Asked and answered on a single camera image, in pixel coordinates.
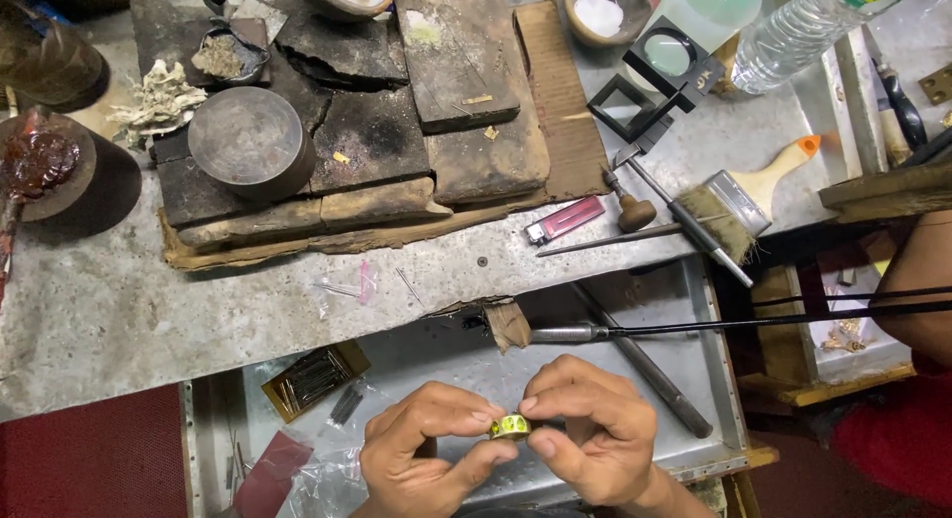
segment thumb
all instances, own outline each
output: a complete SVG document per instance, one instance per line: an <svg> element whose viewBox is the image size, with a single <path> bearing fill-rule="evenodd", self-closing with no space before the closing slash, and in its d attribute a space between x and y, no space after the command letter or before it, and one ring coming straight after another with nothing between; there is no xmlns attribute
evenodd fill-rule
<svg viewBox="0 0 952 518"><path fill-rule="evenodd" d="M526 443L559 479L572 484L585 477L589 457L565 433L553 428L537 428Z"/></svg>
<svg viewBox="0 0 952 518"><path fill-rule="evenodd" d="M515 442L505 439L482 440L446 473L446 489L452 490L454 497L458 496L461 502L482 485L495 465L507 463L518 455Z"/></svg>

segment black cable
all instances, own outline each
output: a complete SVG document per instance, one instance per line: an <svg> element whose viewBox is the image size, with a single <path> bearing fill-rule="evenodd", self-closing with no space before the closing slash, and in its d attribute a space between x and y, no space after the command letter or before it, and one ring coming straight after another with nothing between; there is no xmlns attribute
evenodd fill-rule
<svg viewBox="0 0 952 518"><path fill-rule="evenodd" d="M634 329L612 327L608 329L608 338L598 338L596 342L613 341L614 336L647 336L651 334L670 334L674 332L693 332L697 330L726 330L742 327L773 327L777 325L797 325L800 323L814 323L816 321L838 321L839 319L856 319L861 317L887 317L891 315L906 315L910 313L931 313L936 311L952 311L952 301L935 301L931 303L912 303L906 305L874 306L855 309L836 310L824 315L779 315L776 317L761 317L745 321L709 321L705 323L684 323L682 325L662 325L660 327L636 327Z"/></svg>
<svg viewBox="0 0 952 518"><path fill-rule="evenodd" d="M846 295L826 295L824 297L809 297L811 301L866 301L866 300L880 300L880 299L898 299L899 297L915 297L917 295L937 295L942 293L952 293L952 286L943 286L941 288L919 288L919 289L905 289L901 291L884 291L882 293L850 293ZM785 299L777 299L774 301L765 301L761 303L754 303L754 307L763 307L763 306L772 306L772 305L784 305L786 303L794 303L797 301L803 301L803 295L798 297L787 297Z"/></svg>

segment finger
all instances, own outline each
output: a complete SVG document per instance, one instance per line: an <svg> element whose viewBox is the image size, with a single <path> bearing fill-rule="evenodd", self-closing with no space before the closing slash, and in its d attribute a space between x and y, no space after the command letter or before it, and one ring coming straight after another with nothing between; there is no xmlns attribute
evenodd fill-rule
<svg viewBox="0 0 952 518"><path fill-rule="evenodd" d="M393 458L410 459L426 438L481 436L489 431L492 416L485 412L443 404L409 404L375 440Z"/></svg>
<svg viewBox="0 0 952 518"><path fill-rule="evenodd" d="M657 430L650 405L593 382L542 390L519 403L519 412L531 420L589 418L620 440L653 439Z"/></svg>
<svg viewBox="0 0 952 518"><path fill-rule="evenodd" d="M563 354L539 369L539 372L526 385L523 397L528 398L542 390L585 381L598 383L622 395L639 396L638 389L630 379L609 373L581 358Z"/></svg>
<svg viewBox="0 0 952 518"><path fill-rule="evenodd" d="M454 386L449 386L443 383L436 381L429 381L422 387L414 390L410 395L405 397L401 402L392 405L387 410L384 410L383 413L375 418L374 421L374 430L376 433L380 433L390 427L390 424L393 423L393 420L397 419L408 404L411 404L416 401L423 401L427 403L436 403L444 404L446 406L456 406L459 408L468 408L473 412L485 412L495 418L500 418L506 415L506 410L499 406L498 404L493 404L489 402L486 398L482 397L478 393L473 393L469 390L463 390L461 388L456 388Z"/></svg>
<svg viewBox="0 0 952 518"><path fill-rule="evenodd" d="M533 430L526 443L552 473L566 483L578 483L587 477L589 457L558 430L546 427Z"/></svg>
<svg viewBox="0 0 952 518"><path fill-rule="evenodd" d="M519 456L516 443L506 439L482 440L444 476L445 489L460 502L489 478L494 466Z"/></svg>

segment plastic water bottle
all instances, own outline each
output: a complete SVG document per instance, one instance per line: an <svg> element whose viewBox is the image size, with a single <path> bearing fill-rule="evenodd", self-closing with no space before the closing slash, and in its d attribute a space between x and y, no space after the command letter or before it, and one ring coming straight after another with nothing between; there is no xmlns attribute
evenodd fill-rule
<svg viewBox="0 0 952 518"><path fill-rule="evenodd" d="M762 94L818 61L840 37L902 0L791 0L744 31L731 80Z"/></svg>

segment workbench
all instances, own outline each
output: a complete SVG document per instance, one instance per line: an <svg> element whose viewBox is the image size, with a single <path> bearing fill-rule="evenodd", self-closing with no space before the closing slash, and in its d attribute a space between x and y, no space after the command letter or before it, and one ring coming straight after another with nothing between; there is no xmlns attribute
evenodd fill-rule
<svg viewBox="0 0 952 518"><path fill-rule="evenodd" d="M200 0L171 1L201 5ZM934 135L942 109L928 104L915 81L947 62L952 17L933 12L919 22L934 24L931 36L900 42L903 33L922 30L907 18L901 29L884 33L880 46L903 73L903 86ZM113 84L100 103L72 116L110 137L109 106L127 103L129 78L138 77L129 13L80 30L111 64ZM617 56L593 53L568 39L591 97L613 75ZM779 185L770 231L827 220L834 213L821 206L816 191L862 173L842 89L830 50L823 62L766 96L708 97L696 111L674 114L672 130L643 165L677 194L720 169L761 169L784 145L820 133L822 152ZM611 158L621 141L599 126L603 145L592 147L604 147ZM536 258L538 249L528 244L523 228L562 207L551 205L403 248L301 253L256 267L184 274L162 260L158 181L148 157L137 154L136 159L143 168L142 194L115 228L72 242L51 240L30 226L18 232L0 315L0 421L177 383L390 330L450 308L693 253L682 236L672 236ZM633 194L655 202L657 224L670 222L646 185L627 169L620 177ZM602 202L605 215L552 246L617 234L616 201ZM484 267L478 265L482 259ZM362 263L378 271L377 291L367 304L318 288L323 279L353 284Z"/></svg>

